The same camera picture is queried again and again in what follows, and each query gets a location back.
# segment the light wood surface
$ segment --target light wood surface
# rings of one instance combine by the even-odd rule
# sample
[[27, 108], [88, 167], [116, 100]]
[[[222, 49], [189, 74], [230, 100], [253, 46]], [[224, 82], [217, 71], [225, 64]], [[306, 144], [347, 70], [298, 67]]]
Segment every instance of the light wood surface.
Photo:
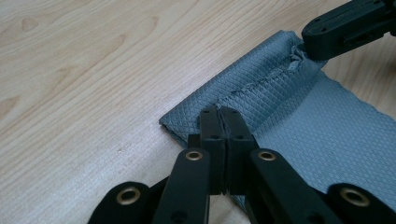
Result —
[[[86, 223], [105, 194], [169, 175], [161, 115], [279, 30], [345, 1], [0, 2], [0, 223]], [[324, 71], [396, 118], [396, 39]], [[248, 223], [224, 196], [210, 223]]]

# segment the black bracket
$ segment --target black bracket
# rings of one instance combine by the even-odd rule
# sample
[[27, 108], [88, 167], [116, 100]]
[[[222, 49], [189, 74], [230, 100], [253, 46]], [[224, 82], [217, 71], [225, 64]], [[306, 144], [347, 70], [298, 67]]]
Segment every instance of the black bracket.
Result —
[[396, 35], [396, 0], [353, 0], [309, 22], [302, 36], [309, 58], [328, 60], [387, 32]]
[[309, 187], [279, 153], [258, 147], [234, 109], [209, 107], [200, 125], [169, 177], [151, 188], [116, 186], [89, 223], [203, 224], [209, 196], [221, 193], [245, 195], [251, 223], [396, 223], [388, 206], [357, 186], [332, 185], [327, 194]]

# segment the hole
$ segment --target hole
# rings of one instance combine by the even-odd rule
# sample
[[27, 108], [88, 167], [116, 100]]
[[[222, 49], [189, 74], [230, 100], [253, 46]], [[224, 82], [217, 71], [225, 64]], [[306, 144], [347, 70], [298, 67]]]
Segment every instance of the hole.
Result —
[[123, 193], [123, 194], [121, 195], [121, 198], [122, 198], [123, 200], [130, 200], [130, 199], [132, 199], [135, 195], [136, 195], [136, 193], [135, 193], [134, 191], [127, 191], [127, 192], [125, 192], [125, 193]]
[[370, 40], [371, 38], [373, 38], [374, 35], [375, 35], [374, 32], [370, 32], [370, 33], [367, 33], [367, 34], [359, 35], [358, 37], [355, 37], [352, 40], [349, 40], [348, 44], [349, 45], [357, 45], [357, 44], [360, 44], [362, 42], [366, 42], [367, 40]]
[[314, 223], [314, 224], [322, 224], [324, 223], [324, 218], [320, 214], [316, 212], [309, 212], [306, 215], [306, 219], [309, 221], [309, 223]]
[[264, 151], [264, 152], [259, 152], [259, 158], [265, 161], [274, 161], [276, 159], [276, 156], [271, 152]]
[[187, 221], [187, 213], [185, 211], [175, 211], [171, 215], [171, 220], [174, 223], [185, 223]]
[[140, 190], [135, 187], [129, 187], [117, 194], [117, 202], [121, 205], [129, 205], [137, 202], [140, 198]]
[[198, 161], [203, 157], [201, 152], [191, 151], [186, 154], [186, 158], [190, 161]]
[[343, 188], [340, 190], [340, 194], [347, 202], [356, 206], [366, 207], [370, 204], [370, 200], [355, 189]]

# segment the black plastic part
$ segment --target black plastic part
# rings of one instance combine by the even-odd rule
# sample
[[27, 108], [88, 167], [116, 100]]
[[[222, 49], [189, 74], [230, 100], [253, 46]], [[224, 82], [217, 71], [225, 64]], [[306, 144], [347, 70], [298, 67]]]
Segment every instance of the black plastic part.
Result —
[[[270, 149], [252, 151], [249, 173], [256, 188], [249, 193], [262, 198], [274, 223], [342, 223], [279, 153]], [[260, 210], [252, 212], [261, 219]]]
[[152, 186], [148, 190], [148, 198], [146, 199], [145, 209], [141, 215], [142, 224], [151, 223], [155, 212], [157, 211], [158, 204], [160, 203], [161, 196], [163, 195], [163, 190], [165, 189], [168, 177], [158, 182], [156, 185]]
[[209, 163], [209, 153], [199, 148], [178, 154], [152, 223], [207, 223]]
[[[217, 195], [226, 192], [224, 183], [224, 167], [226, 162], [226, 149], [224, 131], [219, 123], [218, 110], [211, 106], [200, 115], [201, 143], [200, 147], [210, 154], [210, 194]], [[193, 136], [189, 136], [189, 145], [195, 144]]]
[[395, 0], [355, 0], [309, 22], [302, 36], [309, 58], [328, 60], [395, 28]]
[[325, 200], [346, 223], [396, 223], [396, 214], [392, 209], [367, 190], [354, 185], [337, 184], [330, 186]]
[[245, 209], [252, 224], [274, 223], [274, 218], [260, 192], [256, 187], [250, 186], [245, 197]]
[[[131, 204], [122, 205], [118, 202], [118, 195], [125, 189], [135, 188], [139, 194], [137, 201]], [[89, 224], [130, 224], [130, 223], [145, 223], [143, 220], [144, 209], [149, 197], [149, 187], [144, 184], [135, 182], [125, 182], [117, 185], [105, 198], [99, 203], [93, 211]], [[134, 195], [125, 194], [124, 197], [134, 197]]]
[[230, 108], [222, 107], [221, 119], [227, 136], [226, 184], [232, 195], [246, 192], [245, 161], [248, 153], [257, 147], [256, 139], [250, 133], [242, 115]]

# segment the textured fabric surface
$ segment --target textured fabric surface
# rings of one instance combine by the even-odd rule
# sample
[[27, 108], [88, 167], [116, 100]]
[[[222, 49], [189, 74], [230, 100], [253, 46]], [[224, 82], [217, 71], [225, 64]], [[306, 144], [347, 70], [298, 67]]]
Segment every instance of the textured fabric surface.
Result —
[[[160, 119], [185, 147], [210, 105], [241, 112], [260, 147], [280, 152], [312, 187], [371, 191], [396, 210], [396, 122], [320, 71], [294, 32], [279, 32]], [[243, 197], [236, 197], [241, 204]]]

